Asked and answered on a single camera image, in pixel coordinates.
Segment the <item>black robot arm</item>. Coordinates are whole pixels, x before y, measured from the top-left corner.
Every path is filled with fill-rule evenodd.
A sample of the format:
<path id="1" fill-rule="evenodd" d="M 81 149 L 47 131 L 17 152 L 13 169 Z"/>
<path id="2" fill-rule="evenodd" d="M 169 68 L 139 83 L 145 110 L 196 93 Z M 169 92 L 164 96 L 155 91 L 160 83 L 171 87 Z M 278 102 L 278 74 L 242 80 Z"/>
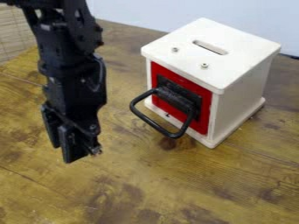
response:
<path id="1" fill-rule="evenodd" d="M 107 104 L 107 67 L 95 50 L 103 28 L 87 0 L 0 0 L 21 9 L 39 48 L 47 78 L 41 117 L 68 164 L 101 152 L 99 110 Z"/>

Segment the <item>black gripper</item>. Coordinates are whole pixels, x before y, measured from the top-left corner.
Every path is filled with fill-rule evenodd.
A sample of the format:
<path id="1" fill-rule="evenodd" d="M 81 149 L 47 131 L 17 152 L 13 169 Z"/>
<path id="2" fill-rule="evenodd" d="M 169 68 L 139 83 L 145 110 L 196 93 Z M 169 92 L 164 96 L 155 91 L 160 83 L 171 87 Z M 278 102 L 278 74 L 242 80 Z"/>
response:
<path id="1" fill-rule="evenodd" d="M 97 113 L 107 103 L 107 67 L 103 58 L 91 54 L 68 67 L 40 62 L 40 72 L 47 77 L 41 118 L 52 147 L 61 147 L 69 164 L 101 152 Z"/>

